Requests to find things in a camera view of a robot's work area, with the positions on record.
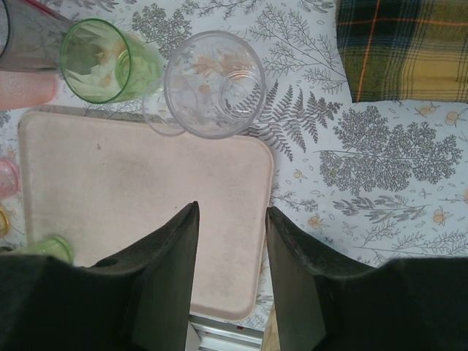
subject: pink tray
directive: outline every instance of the pink tray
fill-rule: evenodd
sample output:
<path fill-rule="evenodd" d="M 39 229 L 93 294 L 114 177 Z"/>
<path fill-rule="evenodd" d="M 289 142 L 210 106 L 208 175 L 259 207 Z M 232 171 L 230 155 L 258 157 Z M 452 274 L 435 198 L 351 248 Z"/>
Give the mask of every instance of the pink tray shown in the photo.
<path fill-rule="evenodd" d="M 255 305 L 273 159 L 248 137 L 162 137 L 146 125 L 27 113 L 20 170 L 29 241 L 67 239 L 90 266 L 200 203 L 192 313 L 242 320 Z"/>

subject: white tablecloth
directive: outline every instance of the white tablecloth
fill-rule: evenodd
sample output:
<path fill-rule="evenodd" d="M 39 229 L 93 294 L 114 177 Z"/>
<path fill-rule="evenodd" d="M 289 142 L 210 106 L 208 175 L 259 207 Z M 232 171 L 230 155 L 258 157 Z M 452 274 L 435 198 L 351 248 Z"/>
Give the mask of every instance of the white tablecloth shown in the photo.
<path fill-rule="evenodd" d="M 219 29 L 244 38 L 267 72 L 272 112 L 249 129 L 275 156 L 272 203 L 298 226 L 369 265 L 393 257 L 468 253 L 467 106 L 395 101 L 352 104 L 336 51 L 335 0 L 43 0 L 72 19 L 100 17 L 137 32 L 166 57 L 187 37 Z M 90 105 L 64 84 L 42 109 L 141 121 L 139 102 Z M 0 112 L 1 151 L 18 160 L 26 110 Z M 411 152 L 383 156 L 383 148 Z M 13 230 L 0 246 L 25 244 L 21 198 L 5 200 Z M 263 330 L 273 301 L 264 254 L 255 313 Z"/>

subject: clear glass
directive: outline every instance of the clear glass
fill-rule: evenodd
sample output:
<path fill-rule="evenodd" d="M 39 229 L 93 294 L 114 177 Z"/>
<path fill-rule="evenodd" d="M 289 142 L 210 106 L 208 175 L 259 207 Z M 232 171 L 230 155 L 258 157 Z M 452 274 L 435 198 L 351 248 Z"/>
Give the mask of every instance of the clear glass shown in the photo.
<path fill-rule="evenodd" d="M 260 113 L 265 72 L 258 55 L 241 38 L 206 31 L 175 50 L 166 66 L 163 90 L 164 100 L 153 91 L 143 100 L 143 115 L 153 130 L 167 135 L 168 128 L 180 124 L 198 137 L 222 139 L 247 128 Z M 181 128 L 172 135 L 181 134 Z"/>

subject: glass rim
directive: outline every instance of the glass rim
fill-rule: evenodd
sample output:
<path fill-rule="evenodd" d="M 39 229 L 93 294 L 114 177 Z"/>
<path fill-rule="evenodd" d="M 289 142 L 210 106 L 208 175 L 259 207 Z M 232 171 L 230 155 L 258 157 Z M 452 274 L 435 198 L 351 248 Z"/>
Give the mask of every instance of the glass rim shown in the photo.
<path fill-rule="evenodd" d="M 127 78 L 125 79 L 125 84 L 121 87 L 120 91 L 114 95 L 113 97 L 111 97 L 110 99 L 107 99 L 105 101 L 101 101 L 101 102 L 95 102 L 95 101 L 91 101 L 90 99 L 85 99 L 84 97 L 81 96 L 81 94 L 79 94 L 76 89 L 74 87 L 72 87 L 72 84 L 68 82 L 68 79 L 67 79 L 67 76 L 65 75 L 65 68 L 64 68 L 64 51 L 66 50 L 66 46 L 68 45 L 68 42 L 69 42 L 69 38 L 75 33 L 75 31 L 77 29 L 79 29 L 82 25 L 84 24 L 87 24 L 88 22 L 100 22 L 100 23 L 103 23 L 105 24 L 106 26 L 110 27 L 111 29 L 113 29 L 119 36 L 120 38 L 123 40 L 124 44 L 125 44 L 125 48 L 127 49 L 127 53 L 129 55 L 129 72 L 127 74 Z M 83 101 L 85 102 L 89 102 L 90 104 L 95 104 L 95 105 L 103 105 L 103 104 L 108 104 L 108 103 L 111 103 L 113 100 L 117 99 L 119 96 L 121 96 L 121 94 L 123 93 L 123 91 L 125 90 L 125 88 L 127 87 L 129 81 L 130 81 L 130 75 L 132 74 L 132 66 L 133 66 L 133 57 L 132 57 L 132 53 L 130 51 L 130 46 L 129 46 L 129 43 L 127 42 L 127 39 L 125 38 L 124 36 L 124 33 L 120 31 L 120 29 L 118 29 L 117 27 L 115 27 L 112 23 L 109 23 L 107 22 L 106 20 L 103 20 L 101 18 L 85 18 L 84 20 L 81 20 L 77 23 L 75 23 L 73 26 L 70 27 L 70 29 L 68 30 L 68 32 L 65 34 L 65 37 L 61 43 L 61 47 L 60 47 L 60 70 L 61 70 L 61 73 L 62 73 L 62 76 L 64 77 L 64 80 L 65 80 L 65 83 L 67 84 L 67 86 L 70 88 L 70 90 L 72 91 L 73 94 L 75 94 L 77 97 L 79 97 L 80 99 L 82 99 Z"/>
<path fill-rule="evenodd" d="M 12 27 L 12 15 L 8 8 L 9 5 L 7 1 L 6 0 L 0 0 L 0 1 L 2 2 L 4 6 L 5 14 L 7 15 L 7 28 L 8 28 L 7 41 L 5 42 L 5 45 L 0 52 L 0 63 L 1 63 L 4 59 L 4 54 L 8 52 L 10 45 L 11 45 L 11 41 L 12 41 L 12 28 L 11 28 Z"/>
<path fill-rule="evenodd" d="M 250 54 L 250 56 L 254 59 L 254 62 L 258 66 L 258 69 L 260 71 L 260 81 L 263 83 L 263 87 L 260 92 L 259 104 L 257 108 L 255 108 L 255 111 L 252 113 L 251 117 L 246 118 L 243 124 L 241 124 L 238 128 L 235 128 L 234 130 L 230 132 L 226 132 L 220 135 L 203 135 L 202 136 L 199 131 L 197 131 L 195 128 L 192 128 L 189 124 L 185 123 L 185 121 L 182 118 L 178 117 L 176 109 L 173 106 L 173 102 L 171 98 L 169 97 L 169 93 L 167 92 L 166 88 L 164 89 L 164 96 L 165 96 L 165 100 L 167 103 L 167 107 L 169 109 L 169 112 L 173 115 L 174 119 L 190 134 L 197 135 L 198 137 L 202 137 L 204 139 L 211 139 L 211 140 L 225 139 L 227 137 L 232 137 L 242 132 L 242 130 L 244 130 L 245 127 L 249 126 L 252 123 L 255 117 L 257 117 L 258 113 L 261 112 L 263 108 L 263 101 L 266 95 L 266 76 L 265 76 L 265 70 L 263 69 L 262 60 L 260 59 L 260 57 L 257 55 L 255 50 L 253 49 L 253 47 L 248 42 L 246 42 L 244 39 L 228 31 L 202 31 L 200 33 L 197 33 L 191 36 L 190 38 L 184 40 L 178 46 L 178 48 L 174 50 L 171 58 L 179 56 L 181 53 L 183 53 L 183 51 L 187 48 L 188 45 L 191 45 L 195 40 L 198 40 L 199 38 L 220 37 L 220 36 L 231 39 L 237 42 L 240 46 L 244 47 L 247 50 L 247 52 Z M 169 79 L 170 79 L 170 71 L 172 70 L 171 58 L 169 59 L 169 62 L 167 63 L 167 66 L 166 66 L 166 72 L 164 75 L 164 84 L 163 84 L 164 87 L 168 86 Z"/>

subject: green glass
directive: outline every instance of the green glass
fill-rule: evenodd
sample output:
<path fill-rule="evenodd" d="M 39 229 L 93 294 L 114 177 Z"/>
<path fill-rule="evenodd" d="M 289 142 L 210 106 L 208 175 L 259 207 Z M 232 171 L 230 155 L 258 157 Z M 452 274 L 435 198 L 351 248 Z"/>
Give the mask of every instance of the green glass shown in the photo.
<path fill-rule="evenodd" d="M 163 66 L 157 50 L 98 18 L 76 23 L 61 46 L 67 85 L 93 104 L 143 97 L 148 85 L 163 75 Z"/>
<path fill-rule="evenodd" d="M 36 243 L 5 254 L 46 254 L 67 263 L 73 263 L 73 251 L 70 244 L 59 236 L 51 236 Z"/>

